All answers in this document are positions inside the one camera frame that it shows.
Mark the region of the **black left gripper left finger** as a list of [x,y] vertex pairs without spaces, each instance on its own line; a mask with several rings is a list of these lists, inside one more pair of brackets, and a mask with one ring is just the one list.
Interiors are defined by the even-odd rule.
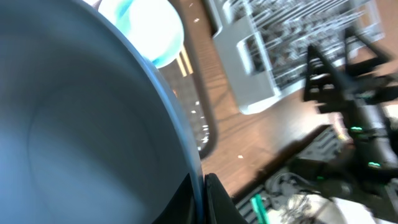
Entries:
[[190,174],[187,174],[164,211],[153,224],[193,224],[195,222],[195,199]]

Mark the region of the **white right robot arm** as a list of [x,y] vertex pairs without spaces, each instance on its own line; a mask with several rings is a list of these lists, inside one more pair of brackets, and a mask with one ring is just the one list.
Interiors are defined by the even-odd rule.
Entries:
[[397,177],[397,131],[384,112],[397,99],[397,74],[375,75],[392,57],[353,27],[344,32],[344,64],[338,68],[316,45],[307,48],[304,101],[318,111],[340,113],[354,155],[339,166],[354,180],[388,183]]

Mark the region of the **dark blue plate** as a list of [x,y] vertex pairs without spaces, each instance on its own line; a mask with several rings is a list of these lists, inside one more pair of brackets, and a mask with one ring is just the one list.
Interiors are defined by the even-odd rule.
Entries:
[[153,223],[203,174],[158,69],[83,1],[1,2],[1,222]]

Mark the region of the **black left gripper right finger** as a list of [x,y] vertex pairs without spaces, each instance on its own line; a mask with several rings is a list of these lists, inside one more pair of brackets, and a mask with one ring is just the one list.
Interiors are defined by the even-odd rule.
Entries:
[[205,217],[208,224],[248,224],[214,173],[205,175]]

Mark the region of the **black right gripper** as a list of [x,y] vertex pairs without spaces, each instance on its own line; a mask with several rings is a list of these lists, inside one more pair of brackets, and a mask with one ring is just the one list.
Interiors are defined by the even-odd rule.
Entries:
[[[373,58],[351,63],[351,44],[359,44]],[[373,44],[353,27],[345,29],[345,66],[336,68],[315,45],[307,48],[307,69],[303,101],[317,101],[321,114],[340,113],[350,131],[387,131],[391,122],[381,104],[397,98],[397,87],[390,86],[393,73],[374,74],[375,69],[392,60],[384,49]]]

